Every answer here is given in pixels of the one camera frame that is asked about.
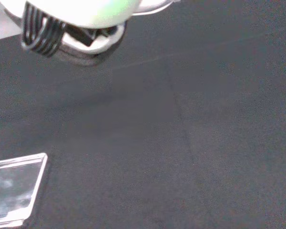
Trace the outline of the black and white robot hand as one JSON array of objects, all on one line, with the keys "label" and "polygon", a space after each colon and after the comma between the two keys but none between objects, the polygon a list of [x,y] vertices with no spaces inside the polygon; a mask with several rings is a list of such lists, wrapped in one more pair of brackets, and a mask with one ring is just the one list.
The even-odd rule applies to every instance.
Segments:
[{"label": "black and white robot hand", "polygon": [[96,66],[120,46],[131,17],[155,14],[170,0],[2,0],[26,51]]}]

